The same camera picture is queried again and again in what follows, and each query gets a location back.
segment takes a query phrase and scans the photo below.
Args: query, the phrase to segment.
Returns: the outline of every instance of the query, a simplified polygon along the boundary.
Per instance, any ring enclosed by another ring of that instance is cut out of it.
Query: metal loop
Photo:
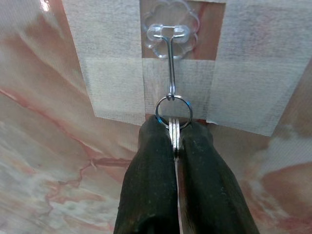
[[[155,115],[156,115],[156,118],[157,118],[158,122],[161,123],[162,125],[164,125],[166,128],[169,129],[169,125],[168,125],[167,123],[165,123],[165,122],[161,119],[161,117],[159,116],[159,112],[158,112],[158,109],[159,109],[159,106],[160,106],[161,102],[162,102],[163,100],[167,99],[167,96],[164,96],[164,97],[163,97],[161,100],[159,100],[158,103],[156,104]],[[191,107],[190,102],[184,100],[184,98],[183,98],[182,96],[180,96],[180,95],[174,95],[174,98],[177,98],[177,99],[183,101],[183,102],[187,105],[187,107],[189,108],[189,111],[190,111],[190,117],[189,117],[189,119],[186,121],[186,123],[184,123],[183,125],[180,126],[180,129],[183,129],[183,128],[185,128],[187,125],[189,125],[190,122],[192,121],[192,118],[193,118],[193,110],[192,110],[192,107]]]

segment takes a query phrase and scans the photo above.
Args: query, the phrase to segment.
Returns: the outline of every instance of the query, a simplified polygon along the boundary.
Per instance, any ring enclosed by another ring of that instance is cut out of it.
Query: pink marble pattern
[[[210,126],[262,234],[312,233],[312,62],[271,137]],[[0,3],[0,234],[111,234],[138,126],[94,116],[61,0]]]

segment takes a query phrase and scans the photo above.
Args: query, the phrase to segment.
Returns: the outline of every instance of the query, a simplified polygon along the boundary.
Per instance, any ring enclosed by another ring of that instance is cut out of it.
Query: metal split ring
[[[192,121],[192,118],[193,118],[193,110],[192,110],[191,104],[190,104],[190,102],[184,100],[184,98],[183,98],[182,96],[180,96],[180,95],[172,95],[171,97],[174,97],[174,98],[177,98],[177,99],[183,101],[183,102],[187,105],[187,107],[189,108],[189,111],[190,111],[190,117],[189,117],[189,119],[186,121],[186,123],[184,123],[183,125],[180,125],[180,129],[183,129],[183,128],[185,128],[187,125],[190,124],[190,122]],[[169,129],[169,125],[168,125],[167,123],[165,123],[165,122],[161,119],[161,117],[159,116],[159,113],[158,113],[159,106],[160,106],[161,102],[162,102],[163,100],[165,100],[165,99],[168,99],[168,97],[167,97],[167,96],[164,96],[161,100],[159,100],[159,101],[157,102],[157,104],[156,104],[156,109],[155,109],[155,115],[156,115],[156,118],[157,118],[158,122],[161,123],[162,125],[164,125],[166,128]]]

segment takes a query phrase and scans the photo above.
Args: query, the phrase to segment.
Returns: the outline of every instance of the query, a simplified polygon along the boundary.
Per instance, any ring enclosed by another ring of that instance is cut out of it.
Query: marble-pattern surface
[[[269,138],[210,126],[262,234],[312,233],[312,62]],[[94,116],[61,0],[0,3],[0,234],[111,234],[139,127]]]

